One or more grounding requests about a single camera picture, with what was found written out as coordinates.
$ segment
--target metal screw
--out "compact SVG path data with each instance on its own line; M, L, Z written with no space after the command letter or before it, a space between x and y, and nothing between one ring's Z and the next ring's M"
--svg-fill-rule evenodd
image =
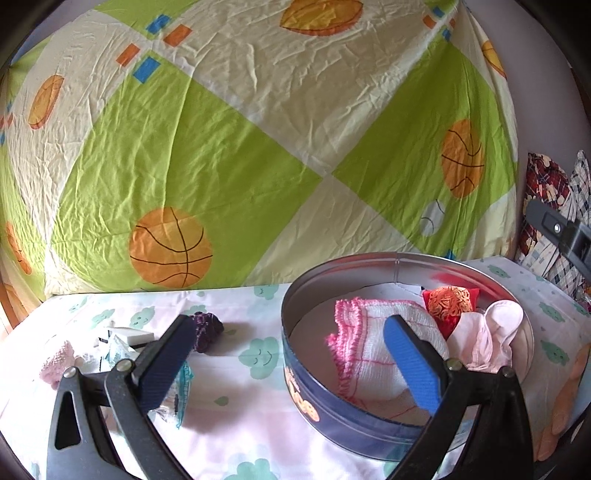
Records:
M134 366L134 363L126 358L119 362L117 365L115 365L115 368L118 372L127 372L131 369L132 366Z
M74 375L76 375L76 369L74 367L70 367L64 372L64 378L72 378Z
M511 367L501 368L501 373L505 378L513 378L515 376L515 370L513 370Z
M447 369L451 370L452 372L459 372L463 367L462 362L460 362L457 358L450 358L445 362L445 364Z

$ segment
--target red patterned cloth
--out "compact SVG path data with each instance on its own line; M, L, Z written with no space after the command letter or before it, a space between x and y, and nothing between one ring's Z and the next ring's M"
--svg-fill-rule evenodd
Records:
M538 231L525 221L525 208L533 198L540 199L558 210L569 195L569 178L560 166L546 155L530 153L525 179L524 218L519 236L518 257L523 259L539 240Z
M478 288L439 287L423 290L425 307L437 322L437 328L447 340L464 312L474 312L480 290Z

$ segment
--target orange patterned fabric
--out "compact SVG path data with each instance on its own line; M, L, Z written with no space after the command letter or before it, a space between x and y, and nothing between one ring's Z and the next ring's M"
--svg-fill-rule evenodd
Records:
M463 287L439 287L435 290L424 290L423 299L431 316L437 322L439 331L447 340L460 321L464 312L473 312L480 290Z

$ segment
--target orange square print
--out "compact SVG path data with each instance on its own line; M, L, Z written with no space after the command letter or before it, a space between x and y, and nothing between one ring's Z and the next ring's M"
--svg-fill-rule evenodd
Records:
M170 45L171 47L178 47L180 43L189 36L192 32L189 27L186 25L179 25L177 28L172 30L171 33L164 37L164 43Z
M130 43L127 45L127 48L123 51L119 57L117 57L116 62L120 64L122 67L126 67L129 62L139 53L139 47Z

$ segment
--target blue gripper pad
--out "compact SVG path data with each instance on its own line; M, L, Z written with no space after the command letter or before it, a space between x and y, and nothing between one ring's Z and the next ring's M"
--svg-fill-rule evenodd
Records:
M195 344L195 324L179 315L160 340L149 344L136 360L132 379L143 414L157 408Z
M422 340L400 315L392 315L384 324L384 342L400 369L415 403L419 408L434 415L441 403L441 380L421 353Z

